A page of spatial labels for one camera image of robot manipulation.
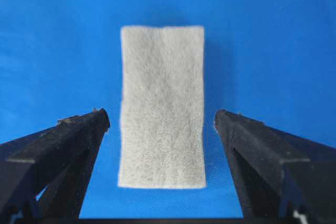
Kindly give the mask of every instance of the gray felt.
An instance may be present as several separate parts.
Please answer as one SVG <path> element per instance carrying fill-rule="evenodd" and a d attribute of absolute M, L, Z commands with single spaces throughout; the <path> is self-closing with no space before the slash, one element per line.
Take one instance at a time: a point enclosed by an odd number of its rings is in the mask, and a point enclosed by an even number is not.
<path fill-rule="evenodd" d="M 118 186 L 206 186 L 201 26 L 121 30 L 123 89 Z"/>

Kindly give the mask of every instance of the blue cloth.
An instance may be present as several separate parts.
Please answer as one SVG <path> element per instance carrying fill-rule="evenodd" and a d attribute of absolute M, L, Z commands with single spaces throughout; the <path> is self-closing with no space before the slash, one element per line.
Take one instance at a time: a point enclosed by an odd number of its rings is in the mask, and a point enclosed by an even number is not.
<path fill-rule="evenodd" d="M 117 187 L 120 28 L 205 27 L 207 188 Z M 213 121 L 225 108 L 336 147 L 335 0 L 0 0 L 0 141 L 105 108 L 81 217 L 242 215 Z"/>

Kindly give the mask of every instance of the felt sample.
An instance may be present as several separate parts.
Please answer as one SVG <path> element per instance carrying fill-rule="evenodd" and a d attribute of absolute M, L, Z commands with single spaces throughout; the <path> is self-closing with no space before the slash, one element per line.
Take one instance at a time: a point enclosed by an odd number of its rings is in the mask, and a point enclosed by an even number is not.
<path fill-rule="evenodd" d="M 121 29 L 118 186 L 206 186 L 201 26 Z"/>

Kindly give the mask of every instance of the rectangular fabric piece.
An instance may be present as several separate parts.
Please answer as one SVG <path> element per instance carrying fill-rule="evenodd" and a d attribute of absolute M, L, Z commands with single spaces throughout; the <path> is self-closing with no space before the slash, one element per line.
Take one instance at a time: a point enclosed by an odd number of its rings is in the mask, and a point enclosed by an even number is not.
<path fill-rule="evenodd" d="M 121 29 L 118 186 L 203 188 L 201 26 Z"/>

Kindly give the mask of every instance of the fabric texture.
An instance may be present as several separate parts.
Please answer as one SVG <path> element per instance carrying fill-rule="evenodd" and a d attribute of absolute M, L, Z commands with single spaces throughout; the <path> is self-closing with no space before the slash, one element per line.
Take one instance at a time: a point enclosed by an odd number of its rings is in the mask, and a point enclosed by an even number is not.
<path fill-rule="evenodd" d="M 205 187 L 202 27 L 123 27 L 118 185 Z"/>

